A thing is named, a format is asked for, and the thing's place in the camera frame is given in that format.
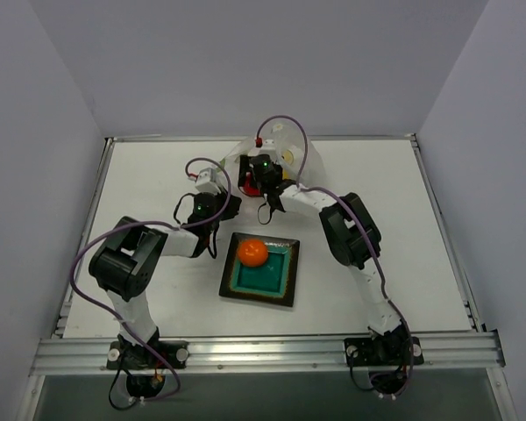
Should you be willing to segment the red fake apple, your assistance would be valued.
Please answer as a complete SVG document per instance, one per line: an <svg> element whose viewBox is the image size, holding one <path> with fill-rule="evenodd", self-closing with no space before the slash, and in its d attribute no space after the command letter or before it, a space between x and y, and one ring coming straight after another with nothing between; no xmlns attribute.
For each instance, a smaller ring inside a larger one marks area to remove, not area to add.
<svg viewBox="0 0 526 421"><path fill-rule="evenodd" d="M242 182L239 182L240 191L249 197L258 197L260 196L259 189L257 185L253 182L251 174L247 174L245 179Z"/></svg>

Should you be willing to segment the translucent plastic bag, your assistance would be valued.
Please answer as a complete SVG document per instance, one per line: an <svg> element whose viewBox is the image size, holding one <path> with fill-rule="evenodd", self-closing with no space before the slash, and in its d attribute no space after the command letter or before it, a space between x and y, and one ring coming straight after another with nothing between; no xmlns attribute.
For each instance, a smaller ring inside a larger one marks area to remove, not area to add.
<svg viewBox="0 0 526 421"><path fill-rule="evenodd" d="M254 139L245 138L223 157L221 163L230 174L235 171L238 175L241 155L253 157L267 153L274 163L283 168L287 178L295 180L302 171L299 182L306 187L327 181L320 153L310 139L307 139L308 148L305 148L302 131L293 122L285 119L273 121L262 129L260 137L263 141L261 147L255 146Z"/></svg>

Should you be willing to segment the orange fake fruit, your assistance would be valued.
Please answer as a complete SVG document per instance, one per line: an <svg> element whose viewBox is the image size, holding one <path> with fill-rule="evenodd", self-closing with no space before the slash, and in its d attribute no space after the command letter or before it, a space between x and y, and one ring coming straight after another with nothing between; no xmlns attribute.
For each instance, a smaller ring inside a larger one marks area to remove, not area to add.
<svg viewBox="0 0 526 421"><path fill-rule="evenodd" d="M239 262L249 268L258 268L268 260L267 245L260 239L245 239L238 245Z"/></svg>

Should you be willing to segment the yellow fake pear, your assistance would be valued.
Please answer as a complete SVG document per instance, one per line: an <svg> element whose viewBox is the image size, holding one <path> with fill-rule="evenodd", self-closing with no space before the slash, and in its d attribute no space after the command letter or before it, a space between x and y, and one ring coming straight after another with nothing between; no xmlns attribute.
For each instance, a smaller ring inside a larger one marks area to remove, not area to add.
<svg viewBox="0 0 526 421"><path fill-rule="evenodd" d="M299 164L300 160L297 152L293 152L290 149L281 152L281 167L287 178L294 180L297 177Z"/></svg>

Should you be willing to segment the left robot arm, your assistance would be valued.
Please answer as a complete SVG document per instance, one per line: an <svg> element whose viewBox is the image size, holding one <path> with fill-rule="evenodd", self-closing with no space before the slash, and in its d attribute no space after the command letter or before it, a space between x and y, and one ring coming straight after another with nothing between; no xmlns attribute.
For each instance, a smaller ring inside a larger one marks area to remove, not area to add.
<svg viewBox="0 0 526 421"><path fill-rule="evenodd" d="M160 333L146 298L160 257L197 258L204 252L215 257L216 235L222 220L239 214L242 199L228 195L197 193L183 228L161 231L137 226L125 216L117 222L117 232L97 249L89 263L89 274L105 290L114 311L122 317L118 339L129 344L128 358L138 367L150 367L160 355Z"/></svg>

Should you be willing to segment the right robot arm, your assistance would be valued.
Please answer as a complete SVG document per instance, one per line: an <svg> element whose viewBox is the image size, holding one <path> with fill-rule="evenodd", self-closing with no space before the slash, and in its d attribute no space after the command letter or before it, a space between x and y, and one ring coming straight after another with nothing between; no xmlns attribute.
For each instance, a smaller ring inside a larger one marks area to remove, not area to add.
<svg viewBox="0 0 526 421"><path fill-rule="evenodd" d="M323 187L309 188L287 179L266 153L239 157L238 186L256 189L271 212L295 213L321 223L332 256L348 268L357 284L367 328L374 336L374 356L385 362L399 356L409 327L387 295L380 230L361 198L352 192L338 196Z"/></svg>

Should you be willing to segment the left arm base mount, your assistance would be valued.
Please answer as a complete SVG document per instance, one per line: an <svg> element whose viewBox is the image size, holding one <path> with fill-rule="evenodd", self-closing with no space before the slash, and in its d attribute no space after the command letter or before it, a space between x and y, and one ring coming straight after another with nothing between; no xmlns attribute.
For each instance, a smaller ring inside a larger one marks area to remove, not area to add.
<svg viewBox="0 0 526 421"><path fill-rule="evenodd" d="M149 344L164 360L174 369L186 367L189 356L188 342L186 341L154 341ZM128 370L147 370L163 368L165 365L150 351L141 345L133 345L124 339L118 339L110 343L110 350L107 355L106 368L116 370L119 363L123 362L122 367Z"/></svg>

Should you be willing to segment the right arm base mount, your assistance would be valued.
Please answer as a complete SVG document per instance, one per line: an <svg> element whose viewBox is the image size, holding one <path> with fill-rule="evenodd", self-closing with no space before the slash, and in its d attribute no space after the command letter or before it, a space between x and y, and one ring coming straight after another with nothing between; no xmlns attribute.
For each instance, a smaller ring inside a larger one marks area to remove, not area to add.
<svg viewBox="0 0 526 421"><path fill-rule="evenodd" d="M413 364L424 363L423 350L418 337L358 337L344 339L346 363L355 367L387 367L408 365L410 349Z"/></svg>

